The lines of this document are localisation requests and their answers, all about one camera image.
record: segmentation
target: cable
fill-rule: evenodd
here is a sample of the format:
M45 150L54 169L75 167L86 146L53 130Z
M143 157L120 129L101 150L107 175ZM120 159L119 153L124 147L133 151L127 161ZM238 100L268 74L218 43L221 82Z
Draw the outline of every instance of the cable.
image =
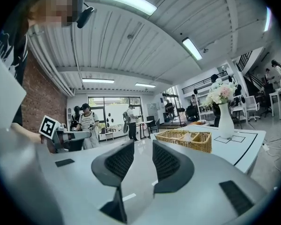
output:
M269 143L266 143L266 145L269 145L269 144L276 144L276 143L281 143L281 141L276 141L276 142L269 142ZM281 144L279 145L279 147L270 147L270 146L268 146L269 148L271 148L271 149L277 149L277 150L279 150L279 149L281 149ZM281 170L276 166L276 161L278 161L279 159L280 159L280 155L273 155L273 154L270 154L269 153L269 150L266 152L268 155L270 155L271 157L278 157L276 160L274 160L274 167L281 173Z
M256 130L256 128L251 124L251 123L249 123L248 122L248 124L254 129L254 130ZM267 142L267 143L265 143L267 146L268 146L268 148L269 149L276 149L276 150L281 150L281 138L279 138L279 139L276 139L276 140L274 140L274 141L270 141L270 142ZM271 146L269 146L270 144L279 144L280 143L280 145L278 146L278 147L271 147ZM276 161L278 161L279 159L280 159L280 155L273 155L273 154L271 154L270 152L269 152L269 150L268 151L266 151L266 153L268 154L268 155L270 155L271 157L277 157L277 159L276 160L274 160L274 168L276 168L280 173L281 173L281 170L276 166Z

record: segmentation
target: black rubber pad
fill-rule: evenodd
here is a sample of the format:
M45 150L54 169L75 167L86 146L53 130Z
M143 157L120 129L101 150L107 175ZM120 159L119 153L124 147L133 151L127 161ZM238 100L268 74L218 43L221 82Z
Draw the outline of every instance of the black rubber pad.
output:
M242 190L240 190L235 182L221 182L220 186L239 216L253 207L254 204L248 199Z
M61 161L57 161L55 162L57 167L62 167L71 163L74 163L75 161L72 159L65 159L65 160L61 160Z

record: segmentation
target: black t-shirt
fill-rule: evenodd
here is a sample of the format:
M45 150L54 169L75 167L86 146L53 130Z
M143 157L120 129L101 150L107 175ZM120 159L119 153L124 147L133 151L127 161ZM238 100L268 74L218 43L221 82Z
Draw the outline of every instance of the black t-shirt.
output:
M27 62L27 36L21 29L19 17L10 17L0 33L0 57L22 86ZM22 111L19 107L13 122L22 126Z
M172 106L171 108L167 109L168 112L172 113L174 111L174 107L173 107L173 104L172 103L168 103L165 107L168 108Z

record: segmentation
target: ceiling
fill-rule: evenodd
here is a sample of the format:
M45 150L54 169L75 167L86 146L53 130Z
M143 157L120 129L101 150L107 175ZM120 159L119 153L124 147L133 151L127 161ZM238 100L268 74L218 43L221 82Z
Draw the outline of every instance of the ceiling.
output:
M65 89L161 92L269 42L266 7L259 0L147 0L148 16L109 0L86 0L96 9L83 29L35 26L30 47ZM189 37L203 59L196 61L181 41ZM114 84L82 83L82 78ZM136 87L135 83L156 85Z

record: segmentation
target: wicker basket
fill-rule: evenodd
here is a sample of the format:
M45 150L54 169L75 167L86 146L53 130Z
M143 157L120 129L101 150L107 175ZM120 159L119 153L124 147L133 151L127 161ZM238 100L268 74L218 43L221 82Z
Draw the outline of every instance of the wicker basket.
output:
M199 132L199 133L193 133L193 134L195 134L195 137L193 137L191 141L184 141L183 138L181 137L178 140L178 144L191 148L191 149L211 153L211 150L212 150L211 133Z
M156 135L155 137L159 141L178 144L178 140L181 139L187 133L189 133L189 132L170 130L170 131L166 131L164 133L160 133L159 135Z
M190 133L191 141L183 140L183 137ZM170 130L155 136L157 140L168 143L179 144L191 149L211 153L211 133L209 132L189 132Z

